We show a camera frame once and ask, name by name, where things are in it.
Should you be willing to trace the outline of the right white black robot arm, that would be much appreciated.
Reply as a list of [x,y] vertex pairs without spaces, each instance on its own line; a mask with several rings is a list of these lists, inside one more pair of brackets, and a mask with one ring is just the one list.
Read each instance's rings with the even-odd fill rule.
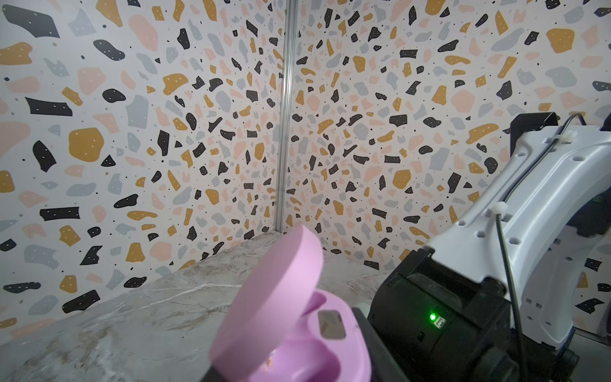
[[527,113],[504,171],[369,311],[375,381],[568,381],[573,294],[610,231],[610,124]]

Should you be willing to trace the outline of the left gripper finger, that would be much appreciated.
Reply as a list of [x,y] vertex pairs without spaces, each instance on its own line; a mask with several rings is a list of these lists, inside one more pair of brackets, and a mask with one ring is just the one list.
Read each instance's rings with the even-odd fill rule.
[[371,382],[409,382],[410,380],[399,367],[380,336],[374,330],[362,310],[353,307],[358,326],[364,338],[371,362]]

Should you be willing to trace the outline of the pink earbud case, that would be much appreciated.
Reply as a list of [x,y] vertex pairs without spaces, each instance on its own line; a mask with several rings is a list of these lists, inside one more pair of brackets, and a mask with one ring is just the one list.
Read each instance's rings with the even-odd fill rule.
[[369,381],[350,306],[318,289],[324,252],[300,224],[272,245],[229,307],[209,352],[226,381]]

